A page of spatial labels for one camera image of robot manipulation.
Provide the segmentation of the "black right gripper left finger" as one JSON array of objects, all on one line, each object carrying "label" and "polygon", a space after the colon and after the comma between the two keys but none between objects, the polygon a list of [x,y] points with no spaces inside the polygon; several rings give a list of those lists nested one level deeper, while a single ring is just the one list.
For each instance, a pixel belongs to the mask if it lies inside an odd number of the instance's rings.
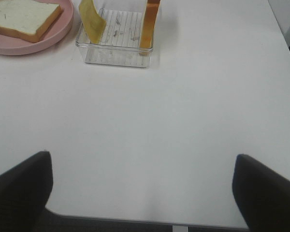
[{"label": "black right gripper left finger", "polygon": [[0,232],[30,232],[53,188],[51,155],[40,151],[0,175]]}]

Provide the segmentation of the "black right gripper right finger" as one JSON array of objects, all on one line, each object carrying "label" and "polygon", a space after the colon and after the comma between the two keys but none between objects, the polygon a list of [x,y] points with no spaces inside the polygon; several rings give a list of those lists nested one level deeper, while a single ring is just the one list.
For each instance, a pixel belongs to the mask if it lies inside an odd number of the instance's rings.
[{"label": "black right gripper right finger", "polygon": [[245,154],[236,157],[232,193],[251,232],[290,232],[290,181]]}]

